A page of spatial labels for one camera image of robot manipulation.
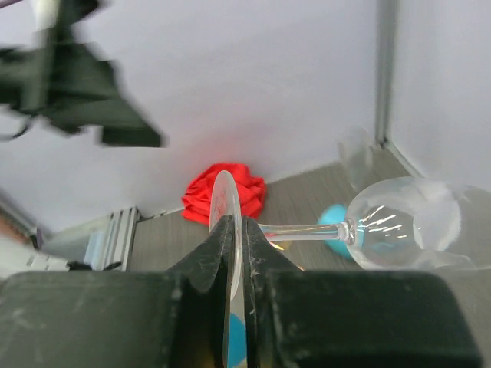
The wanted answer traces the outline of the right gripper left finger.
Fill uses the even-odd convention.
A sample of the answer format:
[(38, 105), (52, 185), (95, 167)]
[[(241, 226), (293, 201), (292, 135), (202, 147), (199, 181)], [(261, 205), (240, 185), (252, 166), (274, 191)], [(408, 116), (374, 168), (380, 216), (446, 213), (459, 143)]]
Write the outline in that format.
[(164, 272), (40, 271), (1, 286), (3, 367), (224, 367), (235, 224)]

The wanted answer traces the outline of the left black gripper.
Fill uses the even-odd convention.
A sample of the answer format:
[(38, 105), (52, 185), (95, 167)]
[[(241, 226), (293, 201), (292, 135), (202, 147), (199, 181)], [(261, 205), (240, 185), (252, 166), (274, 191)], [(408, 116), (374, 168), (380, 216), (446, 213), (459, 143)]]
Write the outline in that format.
[(165, 137), (121, 92), (117, 72), (73, 24), (98, 10), (99, 1), (35, 1), (37, 46), (1, 49), (1, 103), (28, 118), (44, 117), (59, 130), (102, 128), (107, 146), (163, 147)]

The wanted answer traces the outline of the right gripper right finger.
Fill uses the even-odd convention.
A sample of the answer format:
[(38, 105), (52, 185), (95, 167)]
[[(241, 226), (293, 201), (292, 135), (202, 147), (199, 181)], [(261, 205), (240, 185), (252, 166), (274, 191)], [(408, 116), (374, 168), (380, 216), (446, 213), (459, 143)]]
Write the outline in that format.
[(303, 271), (242, 220), (250, 367), (480, 367), (441, 278), (414, 271)]

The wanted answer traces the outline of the red cloth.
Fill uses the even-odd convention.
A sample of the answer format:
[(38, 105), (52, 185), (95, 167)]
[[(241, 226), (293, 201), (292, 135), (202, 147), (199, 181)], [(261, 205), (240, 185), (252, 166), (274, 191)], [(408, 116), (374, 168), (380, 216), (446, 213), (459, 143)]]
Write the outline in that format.
[(264, 209), (267, 187), (244, 163), (215, 163), (187, 186), (182, 216), (214, 226), (222, 215), (238, 212), (257, 219)]

